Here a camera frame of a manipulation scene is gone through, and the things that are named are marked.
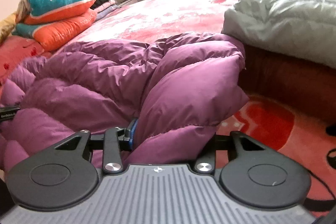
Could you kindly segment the purple down jacket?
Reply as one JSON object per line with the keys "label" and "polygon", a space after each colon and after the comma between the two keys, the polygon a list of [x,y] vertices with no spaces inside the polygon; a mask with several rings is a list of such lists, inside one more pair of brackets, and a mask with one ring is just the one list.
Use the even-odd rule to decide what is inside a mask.
{"label": "purple down jacket", "polygon": [[187,33],[153,44],[75,42],[50,58],[30,57],[7,78],[1,105],[1,169],[86,129],[93,134],[136,120],[128,164],[195,159],[218,125],[248,97],[238,85],[243,44],[223,34]]}

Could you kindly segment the light green quilted jacket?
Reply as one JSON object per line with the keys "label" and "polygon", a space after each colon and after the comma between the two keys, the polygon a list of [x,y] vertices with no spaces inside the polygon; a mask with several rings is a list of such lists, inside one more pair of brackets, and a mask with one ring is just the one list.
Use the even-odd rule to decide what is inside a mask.
{"label": "light green quilted jacket", "polygon": [[222,33],[335,68],[335,0],[238,0],[224,13]]}

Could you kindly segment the pink heart-print pillow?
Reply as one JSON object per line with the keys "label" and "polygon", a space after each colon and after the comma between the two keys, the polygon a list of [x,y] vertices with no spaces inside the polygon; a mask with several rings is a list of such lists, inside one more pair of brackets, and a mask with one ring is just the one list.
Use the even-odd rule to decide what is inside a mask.
{"label": "pink heart-print pillow", "polygon": [[45,51],[43,47],[33,39],[20,36],[8,36],[1,44],[1,86],[21,61],[33,56],[50,57],[52,53]]}

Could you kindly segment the folded clothes stack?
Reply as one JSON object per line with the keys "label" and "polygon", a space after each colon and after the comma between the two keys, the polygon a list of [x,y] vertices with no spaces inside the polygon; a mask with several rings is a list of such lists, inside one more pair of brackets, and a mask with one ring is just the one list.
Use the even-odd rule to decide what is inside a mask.
{"label": "folded clothes stack", "polygon": [[96,21],[98,21],[117,10],[118,5],[115,0],[96,0],[90,9],[97,13]]}

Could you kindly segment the yellow floral pillow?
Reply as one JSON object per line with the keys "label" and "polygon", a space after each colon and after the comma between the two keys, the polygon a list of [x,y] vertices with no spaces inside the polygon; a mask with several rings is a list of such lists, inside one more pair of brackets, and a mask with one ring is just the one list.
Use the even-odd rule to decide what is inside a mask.
{"label": "yellow floral pillow", "polygon": [[2,44],[5,39],[11,34],[15,28],[16,13],[13,12],[0,23],[0,43]]}

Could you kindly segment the orange teal folded quilt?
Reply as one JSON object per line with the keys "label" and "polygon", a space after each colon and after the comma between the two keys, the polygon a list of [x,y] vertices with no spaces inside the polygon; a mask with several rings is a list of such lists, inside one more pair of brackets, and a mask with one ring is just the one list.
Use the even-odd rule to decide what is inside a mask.
{"label": "orange teal folded quilt", "polygon": [[34,39],[45,51],[56,51],[94,23],[95,1],[20,0],[12,34]]}

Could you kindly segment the dark red jacket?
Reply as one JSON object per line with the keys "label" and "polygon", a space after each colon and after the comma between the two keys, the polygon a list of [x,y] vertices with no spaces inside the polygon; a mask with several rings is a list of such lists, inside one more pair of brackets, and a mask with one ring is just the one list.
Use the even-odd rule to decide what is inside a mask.
{"label": "dark red jacket", "polygon": [[335,123],[335,69],[245,45],[239,86],[306,115]]}

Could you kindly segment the pink heart-print bed cover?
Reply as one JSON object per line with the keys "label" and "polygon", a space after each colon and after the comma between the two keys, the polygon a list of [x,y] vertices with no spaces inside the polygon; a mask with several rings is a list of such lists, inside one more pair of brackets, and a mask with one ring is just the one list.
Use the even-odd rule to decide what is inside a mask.
{"label": "pink heart-print bed cover", "polygon": [[[141,1],[112,12],[64,47],[111,39],[153,44],[180,34],[221,34],[224,12],[236,1]],[[335,195],[335,138],[325,134],[327,122],[274,99],[243,92],[248,102],[217,128],[222,134],[240,128],[312,170],[315,178],[308,195],[309,208],[314,215],[326,214]]]}

